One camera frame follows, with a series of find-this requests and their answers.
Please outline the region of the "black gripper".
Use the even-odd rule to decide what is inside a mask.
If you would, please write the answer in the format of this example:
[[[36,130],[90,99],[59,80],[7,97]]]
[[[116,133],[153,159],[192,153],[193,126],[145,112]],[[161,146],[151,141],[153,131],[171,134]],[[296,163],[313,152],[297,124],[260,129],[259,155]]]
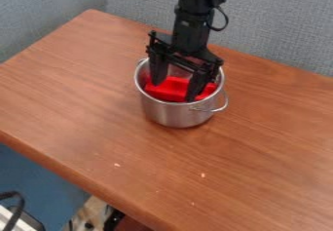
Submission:
[[[188,71],[191,79],[185,101],[193,102],[207,84],[215,80],[224,61],[208,49],[211,31],[221,31],[224,27],[213,26],[215,10],[221,14],[220,7],[199,7],[191,12],[183,7],[175,10],[176,21],[171,34],[151,30],[149,44],[145,51],[149,60],[151,80],[159,86],[168,74],[168,67],[175,65]]]

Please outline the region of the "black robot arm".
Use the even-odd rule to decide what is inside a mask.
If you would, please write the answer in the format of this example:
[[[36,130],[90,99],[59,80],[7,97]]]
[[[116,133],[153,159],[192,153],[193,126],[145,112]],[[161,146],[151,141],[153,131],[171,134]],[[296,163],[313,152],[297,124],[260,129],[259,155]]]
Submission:
[[[209,34],[221,32],[229,17],[221,8],[227,0],[179,0],[171,34],[151,30],[145,47],[151,81],[159,86],[167,79],[169,66],[192,74],[185,90],[185,102],[195,101],[217,76],[224,59],[208,49]]]

